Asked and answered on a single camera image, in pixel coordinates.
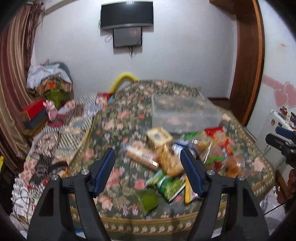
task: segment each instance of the yellow package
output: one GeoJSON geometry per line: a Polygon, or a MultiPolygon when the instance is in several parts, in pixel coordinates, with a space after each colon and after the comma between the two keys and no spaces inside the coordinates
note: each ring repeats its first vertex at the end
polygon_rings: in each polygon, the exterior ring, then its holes
{"type": "Polygon", "coordinates": [[[197,193],[192,190],[188,177],[185,178],[185,204],[192,202],[193,199],[198,198],[197,193]]]}

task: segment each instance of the wall-mounted tv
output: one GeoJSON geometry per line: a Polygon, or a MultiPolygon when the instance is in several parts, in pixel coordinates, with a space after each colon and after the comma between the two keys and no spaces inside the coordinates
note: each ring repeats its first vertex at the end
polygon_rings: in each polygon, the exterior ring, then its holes
{"type": "Polygon", "coordinates": [[[142,45],[142,27],[113,29],[113,47],[136,47],[142,45]]]}
{"type": "Polygon", "coordinates": [[[153,26],[153,2],[127,1],[103,4],[101,29],[153,26]]]}

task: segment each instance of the red box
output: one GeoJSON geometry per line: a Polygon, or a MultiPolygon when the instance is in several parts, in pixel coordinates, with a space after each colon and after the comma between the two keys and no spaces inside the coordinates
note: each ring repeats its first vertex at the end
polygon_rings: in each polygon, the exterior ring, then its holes
{"type": "Polygon", "coordinates": [[[106,96],[107,100],[109,100],[110,97],[111,97],[111,94],[110,94],[110,93],[101,93],[101,92],[98,92],[98,95],[97,95],[97,96],[98,96],[98,97],[99,97],[99,96],[106,96]]]}
{"type": "Polygon", "coordinates": [[[22,112],[22,120],[23,121],[31,121],[33,120],[42,109],[44,109],[43,102],[45,102],[45,99],[41,98],[39,100],[36,100],[32,104],[28,105],[22,112]]]}

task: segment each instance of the metal screw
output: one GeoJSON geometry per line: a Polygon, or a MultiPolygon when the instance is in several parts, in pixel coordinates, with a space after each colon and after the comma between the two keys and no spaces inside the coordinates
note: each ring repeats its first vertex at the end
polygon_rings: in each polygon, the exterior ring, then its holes
{"type": "Polygon", "coordinates": [[[212,169],[207,170],[207,174],[209,174],[210,176],[213,176],[215,174],[215,171],[212,169]]]}
{"type": "Polygon", "coordinates": [[[89,173],[89,170],[88,169],[83,169],[82,171],[81,171],[81,174],[82,175],[87,175],[89,173]]]}
{"type": "Polygon", "coordinates": [[[59,175],[57,175],[57,174],[54,174],[54,175],[52,175],[52,180],[58,180],[59,179],[59,175]]]}
{"type": "Polygon", "coordinates": [[[238,175],[237,178],[241,181],[245,180],[245,177],[243,175],[238,175]]]}

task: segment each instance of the pink heart sticker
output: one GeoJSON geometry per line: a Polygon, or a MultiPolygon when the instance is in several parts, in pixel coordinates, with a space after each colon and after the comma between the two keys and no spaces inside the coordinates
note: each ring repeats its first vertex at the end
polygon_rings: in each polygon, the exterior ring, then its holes
{"type": "Polygon", "coordinates": [[[278,107],[285,106],[289,102],[288,95],[282,89],[274,90],[274,99],[276,100],[276,105],[278,107]]]}
{"type": "Polygon", "coordinates": [[[285,83],[284,91],[288,95],[289,103],[288,107],[292,108],[296,106],[296,89],[292,83],[285,83]]]}

